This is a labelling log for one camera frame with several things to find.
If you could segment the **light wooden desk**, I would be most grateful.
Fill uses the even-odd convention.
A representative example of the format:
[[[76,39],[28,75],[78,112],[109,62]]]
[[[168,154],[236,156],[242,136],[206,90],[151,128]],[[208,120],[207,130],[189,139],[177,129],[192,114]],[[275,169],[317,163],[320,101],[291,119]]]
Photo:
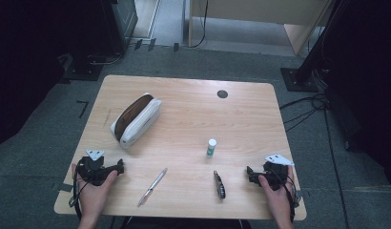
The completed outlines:
[[[301,54],[312,32],[324,25],[334,0],[190,0],[188,44],[193,18],[282,24],[295,54]]]

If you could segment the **black metal stand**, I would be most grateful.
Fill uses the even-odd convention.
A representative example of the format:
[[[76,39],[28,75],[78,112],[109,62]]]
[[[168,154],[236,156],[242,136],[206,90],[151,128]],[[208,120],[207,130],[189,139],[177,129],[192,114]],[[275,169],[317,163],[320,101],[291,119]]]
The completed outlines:
[[[326,24],[322,33],[319,35],[318,40],[313,46],[312,50],[309,51],[305,60],[298,69],[281,68],[281,75],[283,77],[285,86],[289,92],[317,92],[318,86],[312,76],[314,69],[319,68],[326,61],[329,61],[328,57],[324,56],[323,44],[326,35],[335,24],[335,20],[339,18],[339,10],[343,0],[326,0],[325,8],[320,12],[319,18],[311,26],[294,26],[293,32],[298,32],[302,35],[304,31],[307,37],[304,42],[307,43],[310,39],[311,33],[319,26],[319,22],[324,20]]]

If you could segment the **person's right hand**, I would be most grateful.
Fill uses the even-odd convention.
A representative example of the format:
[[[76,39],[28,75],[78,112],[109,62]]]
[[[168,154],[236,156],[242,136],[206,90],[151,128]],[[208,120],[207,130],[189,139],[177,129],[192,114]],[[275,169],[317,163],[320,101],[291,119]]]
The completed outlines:
[[[293,168],[288,167],[288,178],[284,187],[274,191],[267,179],[264,176],[259,176],[259,181],[263,189],[263,193],[267,198],[267,203],[272,217],[276,219],[289,219],[291,222],[292,210],[290,197],[293,196]]]

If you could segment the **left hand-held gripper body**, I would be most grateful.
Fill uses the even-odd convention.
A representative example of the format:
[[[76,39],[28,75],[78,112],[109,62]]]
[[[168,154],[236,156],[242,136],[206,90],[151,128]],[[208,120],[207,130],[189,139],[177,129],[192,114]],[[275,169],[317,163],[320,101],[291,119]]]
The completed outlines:
[[[86,155],[83,156],[77,164],[77,173],[87,182],[95,186],[100,186],[104,178],[101,176],[103,171],[105,154],[102,150],[86,150]]]

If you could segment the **black cabinet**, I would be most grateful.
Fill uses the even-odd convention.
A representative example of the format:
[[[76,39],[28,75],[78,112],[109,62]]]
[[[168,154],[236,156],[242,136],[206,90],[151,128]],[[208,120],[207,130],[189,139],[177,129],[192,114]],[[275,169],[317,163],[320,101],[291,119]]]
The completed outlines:
[[[126,51],[138,20],[134,0],[101,0],[107,43],[114,54]]]

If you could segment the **dark curtain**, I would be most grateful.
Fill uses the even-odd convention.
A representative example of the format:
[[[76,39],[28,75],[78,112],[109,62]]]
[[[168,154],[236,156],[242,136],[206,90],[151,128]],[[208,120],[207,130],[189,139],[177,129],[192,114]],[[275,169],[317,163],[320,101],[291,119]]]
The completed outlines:
[[[357,121],[348,135],[391,185],[391,0],[341,0],[322,46],[325,81]]]
[[[16,135],[65,69],[77,0],[0,0],[0,144]]]

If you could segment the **silver pen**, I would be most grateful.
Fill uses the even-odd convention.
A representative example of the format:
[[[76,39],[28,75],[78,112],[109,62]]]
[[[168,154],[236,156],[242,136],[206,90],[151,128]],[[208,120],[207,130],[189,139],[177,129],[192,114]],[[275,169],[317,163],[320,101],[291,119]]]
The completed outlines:
[[[153,183],[150,185],[150,187],[147,189],[145,194],[141,197],[139,202],[137,203],[137,207],[144,205],[147,201],[147,199],[151,196],[151,194],[154,191],[154,188],[157,186],[157,184],[165,177],[167,174],[168,168],[163,169],[159,175],[156,177],[156,179],[153,181]]]

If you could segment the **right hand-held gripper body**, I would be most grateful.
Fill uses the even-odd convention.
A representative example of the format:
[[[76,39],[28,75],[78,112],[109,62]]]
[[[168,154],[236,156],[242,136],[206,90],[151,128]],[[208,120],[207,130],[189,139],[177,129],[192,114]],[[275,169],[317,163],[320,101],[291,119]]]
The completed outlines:
[[[267,156],[263,164],[264,176],[274,191],[279,189],[288,178],[288,167],[295,163],[279,154]]]

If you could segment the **white and green glue stick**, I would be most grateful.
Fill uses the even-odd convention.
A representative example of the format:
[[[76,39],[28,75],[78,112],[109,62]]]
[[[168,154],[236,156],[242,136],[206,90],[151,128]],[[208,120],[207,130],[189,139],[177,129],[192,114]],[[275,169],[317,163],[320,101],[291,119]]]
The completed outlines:
[[[207,152],[206,152],[207,157],[212,157],[214,155],[216,145],[217,145],[217,142],[214,138],[211,138],[208,140],[208,147],[207,147]]]

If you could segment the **white and brown pencil case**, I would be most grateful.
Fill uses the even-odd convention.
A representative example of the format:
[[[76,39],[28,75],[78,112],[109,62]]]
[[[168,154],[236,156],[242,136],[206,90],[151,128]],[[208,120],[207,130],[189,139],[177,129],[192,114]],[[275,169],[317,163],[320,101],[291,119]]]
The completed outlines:
[[[143,94],[115,120],[111,132],[123,149],[130,148],[159,118],[161,104],[151,94]]]

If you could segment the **dark folding utility knife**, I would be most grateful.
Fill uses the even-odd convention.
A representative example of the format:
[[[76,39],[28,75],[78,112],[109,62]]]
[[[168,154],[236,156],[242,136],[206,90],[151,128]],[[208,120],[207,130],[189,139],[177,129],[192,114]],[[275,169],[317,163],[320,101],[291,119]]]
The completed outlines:
[[[217,171],[214,171],[217,195],[220,199],[226,198],[226,191],[222,179]]]

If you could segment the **black tape strip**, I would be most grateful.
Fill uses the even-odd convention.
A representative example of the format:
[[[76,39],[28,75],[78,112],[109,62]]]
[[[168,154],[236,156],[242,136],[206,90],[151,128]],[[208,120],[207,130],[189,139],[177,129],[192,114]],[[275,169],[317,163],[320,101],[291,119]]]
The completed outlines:
[[[65,183],[54,183],[51,188],[54,191],[69,193],[72,190],[73,186]]]

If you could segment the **black stand base plate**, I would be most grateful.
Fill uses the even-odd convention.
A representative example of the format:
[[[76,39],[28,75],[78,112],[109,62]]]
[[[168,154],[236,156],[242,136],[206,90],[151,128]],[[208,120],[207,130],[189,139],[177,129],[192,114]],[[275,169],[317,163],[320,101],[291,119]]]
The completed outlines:
[[[68,56],[68,66],[63,78],[67,80],[96,81],[102,71],[101,65],[94,65],[87,59]]]

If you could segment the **person's left hand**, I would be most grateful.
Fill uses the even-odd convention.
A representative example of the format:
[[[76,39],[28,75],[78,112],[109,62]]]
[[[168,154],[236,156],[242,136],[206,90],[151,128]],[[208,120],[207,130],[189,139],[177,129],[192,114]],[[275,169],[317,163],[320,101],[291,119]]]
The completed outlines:
[[[108,174],[106,180],[100,186],[92,185],[78,176],[77,186],[82,188],[80,192],[81,218],[97,218],[101,216],[106,204],[110,189],[117,177],[117,171]]]

